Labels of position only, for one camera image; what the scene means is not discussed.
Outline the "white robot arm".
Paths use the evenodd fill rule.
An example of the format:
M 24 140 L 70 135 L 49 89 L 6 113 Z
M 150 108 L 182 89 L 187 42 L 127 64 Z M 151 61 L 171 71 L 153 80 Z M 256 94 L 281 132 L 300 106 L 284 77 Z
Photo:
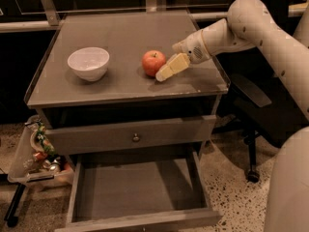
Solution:
M 223 52 L 258 48 L 302 113 L 309 117 L 308 14 L 291 36 L 261 0 L 235 0 L 227 16 L 175 43 L 155 78 L 162 82 Z M 264 232 L 309 232 L 309 128 L 281 147 L 270 177 Z

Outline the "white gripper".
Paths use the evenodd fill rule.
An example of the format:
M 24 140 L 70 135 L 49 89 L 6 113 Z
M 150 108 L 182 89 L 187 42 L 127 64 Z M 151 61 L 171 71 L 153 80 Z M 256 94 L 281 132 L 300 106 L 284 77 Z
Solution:
M 155 74 L 155 79 L 159 82 L 186 70 L 190 62 L 200 64 L 211 58 L 204 43 L 202 30 L 192 33 L 178 43 L 174 43 L 172 48 L 178 54 L 174 54 Z

